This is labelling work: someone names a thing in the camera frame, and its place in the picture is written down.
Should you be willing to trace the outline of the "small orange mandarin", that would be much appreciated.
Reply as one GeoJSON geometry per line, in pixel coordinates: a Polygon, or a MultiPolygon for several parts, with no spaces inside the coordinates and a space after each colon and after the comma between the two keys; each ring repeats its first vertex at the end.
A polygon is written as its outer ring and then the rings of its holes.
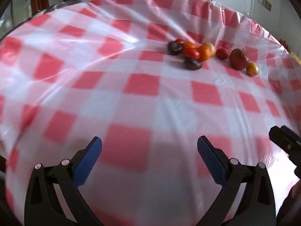
{"type": "Polygon", "coordinates": [[[201,62],[206,61],[212,57],[211,49],[207,45],[201,45],[197,48],[197,51],[199,53],[199,60],[201,62]]]}

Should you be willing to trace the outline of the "small yellow striped melon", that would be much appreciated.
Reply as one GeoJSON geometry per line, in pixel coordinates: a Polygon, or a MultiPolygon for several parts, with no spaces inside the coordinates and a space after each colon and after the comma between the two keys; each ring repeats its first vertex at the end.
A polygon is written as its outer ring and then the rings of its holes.
{"type": "Polygon", "coordinates": [[[211,57],[215,56],[216,48],[215,48],[215,45],[213,43],[204,42],[203,45],[210,49],[211,57]]]}

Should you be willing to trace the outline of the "dark red wrinkled apple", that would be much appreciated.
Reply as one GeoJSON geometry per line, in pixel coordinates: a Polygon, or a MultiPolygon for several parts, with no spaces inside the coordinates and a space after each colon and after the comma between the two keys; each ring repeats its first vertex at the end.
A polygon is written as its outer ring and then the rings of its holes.
{"type": "Polygon", "coordinates": [[[235,48],[229,56],[230,66],[235,70],[243,70],[249,64],[249,59],[245,54],[244,49],[235,48]]]}

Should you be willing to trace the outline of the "yellow striped pepino melon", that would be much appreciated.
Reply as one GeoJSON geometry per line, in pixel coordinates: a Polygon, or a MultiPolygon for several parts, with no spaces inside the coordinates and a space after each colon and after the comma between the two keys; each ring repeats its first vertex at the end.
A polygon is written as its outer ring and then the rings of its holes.
{"type": "Polygon", "coordinates": [[[256,76],[259,73],[256,63],[250,62],[246,67],[246,74],[248,76],[256,76]]]}

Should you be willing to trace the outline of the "red cherry tomato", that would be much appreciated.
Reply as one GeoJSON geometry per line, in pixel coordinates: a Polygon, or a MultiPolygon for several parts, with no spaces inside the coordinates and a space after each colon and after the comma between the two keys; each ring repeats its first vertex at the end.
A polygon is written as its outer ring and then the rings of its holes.
{"type": "Polygon", "coordinates": [[[199,59],[200,53],[198,52],[198,50],[196,48],[185,47],[185,48],[183,48],[183,56],[193,58],[193,59],[199,59]]]}

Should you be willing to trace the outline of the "red white checkered tablecloth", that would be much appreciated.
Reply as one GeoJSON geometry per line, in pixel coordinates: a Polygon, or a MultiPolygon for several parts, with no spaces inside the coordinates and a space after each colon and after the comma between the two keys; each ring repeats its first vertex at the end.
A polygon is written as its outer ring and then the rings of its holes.
{"type": "Polygon", "coordinates": [[[1,42],[1,147],[6,193],[24,220],[35,164],[57,165],[93,137],[103,152],[80,192],[106,225],[194,225],[217,196],[196,148],[204,135],[242,164],[266,164],[280,207],[297,182],[270,142],[300,132],[300,65],[263,27],[208,0],[93,0],[22,24],[1,42]],[[167,45],[244,49],[184,66],[167,45]]]}

